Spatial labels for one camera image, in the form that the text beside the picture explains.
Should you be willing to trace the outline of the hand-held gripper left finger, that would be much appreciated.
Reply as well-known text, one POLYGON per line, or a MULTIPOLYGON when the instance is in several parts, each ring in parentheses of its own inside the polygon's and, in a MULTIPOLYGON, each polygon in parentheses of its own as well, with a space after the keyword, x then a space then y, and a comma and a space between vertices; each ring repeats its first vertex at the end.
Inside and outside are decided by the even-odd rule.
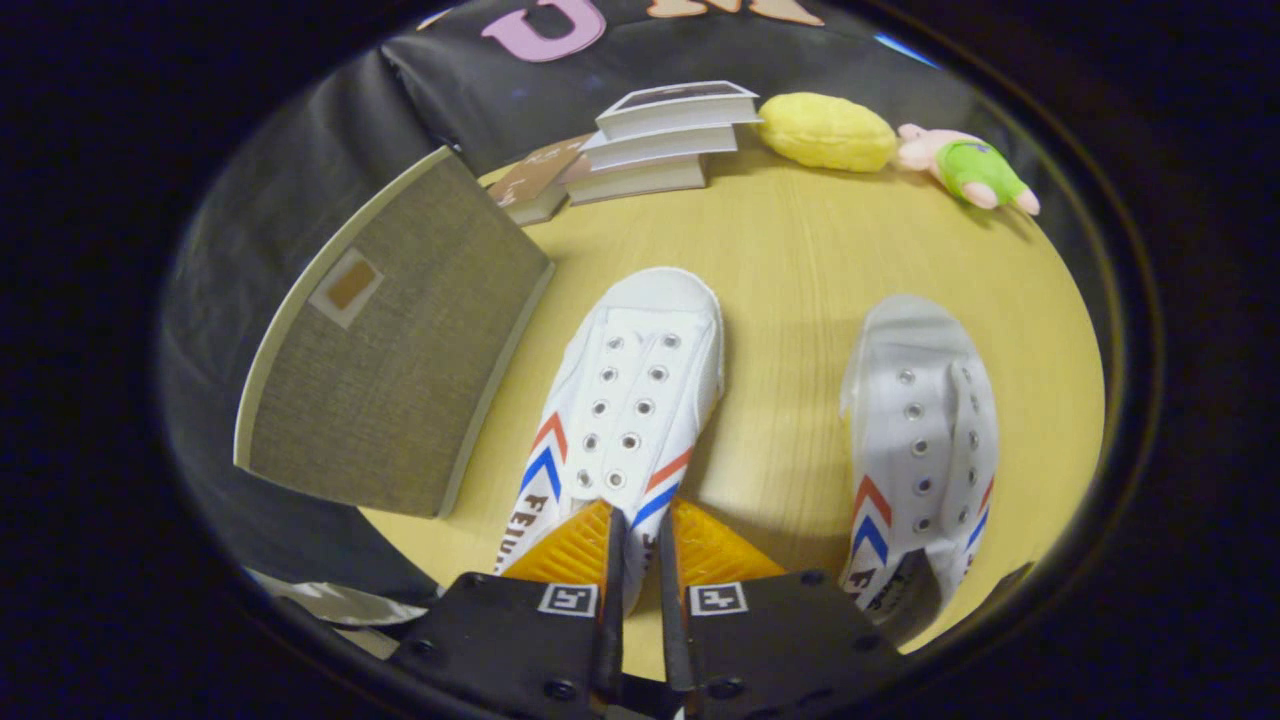
POLYGON ((625 515, 591 501, 500 575, 466 573, 390 665, 499 719, 599 719, 622 664, 625 515))

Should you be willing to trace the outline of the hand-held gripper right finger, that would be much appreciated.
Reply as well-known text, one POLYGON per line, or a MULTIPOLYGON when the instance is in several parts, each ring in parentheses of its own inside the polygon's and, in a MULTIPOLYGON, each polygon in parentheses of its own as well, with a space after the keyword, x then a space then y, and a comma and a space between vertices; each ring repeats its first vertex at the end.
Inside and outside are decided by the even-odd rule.
POLYGON ((666 678, 686 719, 835 719, 906 660, 820 569, 790 571, 684 498, 660 524, 666 678))

